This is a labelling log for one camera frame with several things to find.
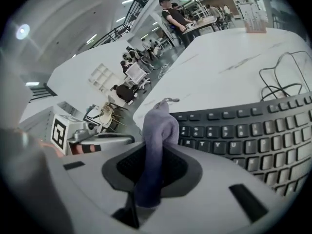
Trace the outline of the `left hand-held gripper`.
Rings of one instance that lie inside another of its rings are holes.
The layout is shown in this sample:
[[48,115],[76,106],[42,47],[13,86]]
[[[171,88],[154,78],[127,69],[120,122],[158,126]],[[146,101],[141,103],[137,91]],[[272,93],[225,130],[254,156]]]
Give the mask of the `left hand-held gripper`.
[[71,115],[55,115],[50,141],[63,156],[107,151],[135,142],[131,135],[101,133],[99,125],[79,120]]

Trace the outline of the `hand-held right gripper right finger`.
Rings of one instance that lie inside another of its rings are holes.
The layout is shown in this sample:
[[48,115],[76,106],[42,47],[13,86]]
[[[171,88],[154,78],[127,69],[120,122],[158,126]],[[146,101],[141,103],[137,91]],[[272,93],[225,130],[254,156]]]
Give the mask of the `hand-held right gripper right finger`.
[[191,148],[167,149],[192,165],[173,185],[177,192],[195,186],[179,197],[165,197],[140,226],[147,234],[261,234],[284,214],[288,201],[229,159]]

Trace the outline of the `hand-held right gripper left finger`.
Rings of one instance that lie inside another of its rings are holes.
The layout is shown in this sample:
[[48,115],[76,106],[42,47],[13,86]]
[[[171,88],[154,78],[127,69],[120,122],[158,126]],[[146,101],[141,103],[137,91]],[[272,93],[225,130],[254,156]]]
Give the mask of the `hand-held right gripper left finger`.
[[57,230],[138,230],[134,185],[118,172],[117,163],[144,147],[139,142],[65,157],[46,147],[46,166],[58,203],[51,225]]

